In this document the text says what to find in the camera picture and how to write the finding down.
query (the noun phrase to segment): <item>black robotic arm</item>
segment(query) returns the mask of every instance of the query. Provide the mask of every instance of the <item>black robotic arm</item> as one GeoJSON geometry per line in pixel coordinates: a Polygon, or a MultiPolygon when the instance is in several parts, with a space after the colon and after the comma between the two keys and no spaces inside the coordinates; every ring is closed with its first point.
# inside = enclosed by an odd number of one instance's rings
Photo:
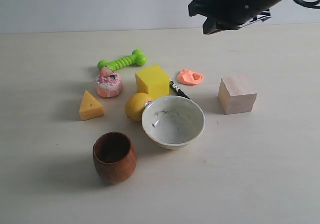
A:
{"type": "MultiPolygon", "coordinates": [[[[224,30],[238,30],[257,21],[271,18],[270,7],[282,0],[193,0],[189,4],[189,15],[207,17],[203,24],[204,34],[224,30]]],[[[294,0],[307,8],[320,9],[320,0],[307,2],[294,0]]]]}

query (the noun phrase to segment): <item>white ceramic bowl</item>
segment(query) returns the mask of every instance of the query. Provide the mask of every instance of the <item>white ceramic bowl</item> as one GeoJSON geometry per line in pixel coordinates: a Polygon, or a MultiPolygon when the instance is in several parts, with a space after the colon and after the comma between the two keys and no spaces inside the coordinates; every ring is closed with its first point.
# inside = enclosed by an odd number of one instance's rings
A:
{"type": "Polygon", "coordinates": [[[195,141],[205,129],[205,120],[196,102],[175,95],[153,101],[142,115],[146,134],[159,146],[171,150],[195,141]]]}

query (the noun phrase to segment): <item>wooden block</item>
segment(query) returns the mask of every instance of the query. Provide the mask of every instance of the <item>wooden block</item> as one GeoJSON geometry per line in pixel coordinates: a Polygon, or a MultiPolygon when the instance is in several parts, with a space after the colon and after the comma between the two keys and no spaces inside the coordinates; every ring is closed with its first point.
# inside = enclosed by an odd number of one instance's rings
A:
{"type": "Polygon", "coordinates": [[[170,76],[159,66],[152,65],[135,74],[138,92],[144,92],[154,100],[170,94],[170,76]]]}
{"type": "Polygon", "coordinates": [[[81,120],[90,120],[104,116],[104,111],[103,105],[88,90],[86,90],[79,109],[81,120]]]}
{"type": "Polygon", "coordinates": [[[219,99],[227,115],[251,112],[257,95],[252,83],[246,76],[221,79],[219,99]]]}

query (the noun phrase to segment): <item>cup rim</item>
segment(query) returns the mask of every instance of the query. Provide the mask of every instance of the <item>cup rim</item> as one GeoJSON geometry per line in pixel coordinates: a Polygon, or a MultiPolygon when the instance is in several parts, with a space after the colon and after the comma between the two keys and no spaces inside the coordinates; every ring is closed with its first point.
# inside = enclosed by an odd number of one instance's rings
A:
{"type": "Polygon", "coordinates": [[[205,123],[205,122],[206,122],[205,120],[206,120],[206,115],[205,115],[203,109],[202,109],[202,108],[200,107],[200,105],[198,105],[195,101],[193,101],[192,99],[188,99],[188,98],[186,98],[186,97],[183,97],[183,96],[179,96],[179,95],[168,95],[168,96],[163,96],[163,97],[160,97],[160,98],[152,101],[152,102],[145,108],[145,110],[144,110],[144,112],[143,112],[143,114],[142,114],[142,127],[143,127],[143,130],[145,131],[145,133],[147,134],[147,136],[149,136],[153,141],[155,141],[155,142],[157,142],[157,143],[159,143],[159,144],[161,144],[161,145],[165,145],[165,146],[180,147],[180,146],[188,145],[189,143],[191,143],[191,142],[194,141],[195,139],[199,138],[199,137],[203,134],[203,132],[204,132],[204,130],[205,130],[205,127],[206,127],[206,126],[205,126],[205,124],[206,124],[206,123],[205,123]],[[201,129],[201,131],[198,133],[197,136],[195,136],[193,139],[191,139],[191,140],[189,140],[189,141],[187,141],[187,142],[185,142],[185,143],[169,144],[169,143],[165,143],[165,142],[163,142],[163,141],[160,141],[160,140],[155,139],[152,135],[150,135],[148,132],[146,132],[146,129],[145,129],[145,121],[144,121],[144,114],[146,113],[146,111],[148,111],[148,109],[152,106],[152,104],[153,104],[154,102],[156,102],[156,101],[158,101],[158,100],[165,99],[165,98],[186,99],[187,101],[193,103],[194,105],[196,105],[196,106],[199,108],[199,110],[201,111],[201,114],[202,114],[202,116],[203,116],[203,120],[204,120],[204,121],[203,121],[202,129],[201,129]]]}
{"type": "Polygon", "coordinates": [[[105,133],[105,134],[103,134],[102,136],[100,136],[100,137],[95,141],[95,143],[94,143],[93,146],[94,146],[94,147],[93,147],[93,148],[94,148],[94,149],[93,149],[93,156],[94,156],[94,158],[95,158],[98,162],[100,162],[101,164],[104,164],[104,165],[113,165],[113,164],[116,164],[116,163],[119,163],[119,162],[123,161],[123,160],[130,154],[130,151],[131,151],[131,149],[132,149],[132,142],[131,142],[130,138],[129,138],[126,134],[124,134],[124,133],[122,133],[122,132],[118,132],[118,131],[112,131],[112,132],[108,132],[108,133],[105,133]],[[127,154],[125,154],[124,157],[122,157],[120,160],[118,160],[118,161],[116,161],[116,162],[104,162],[104,161],[100,160],[100,159],[97,157],[96,152],[95,152],[95,150],[96,150],[95,148],[96,148],[97,144],[99,143],[99,141],[100,141],[102,138],[104,138],[105,136],[111,135],[111,134],[120,134],[120,135],[124,136],[124,137],[129,141],[129,150],[128,150],[127,154]]]}

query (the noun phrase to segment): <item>white wall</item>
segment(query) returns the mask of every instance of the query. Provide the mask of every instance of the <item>white wall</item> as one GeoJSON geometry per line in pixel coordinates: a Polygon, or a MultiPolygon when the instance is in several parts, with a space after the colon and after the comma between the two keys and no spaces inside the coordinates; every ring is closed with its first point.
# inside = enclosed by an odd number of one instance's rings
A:
{"type": "MultiPolygon", "coordinates": [[[[202,26],[192,0],[0,0],[0,33],[131,30],[202,26]]],[[[265,24],[320,22],[320,10],[285,0],[265,24]]]]}

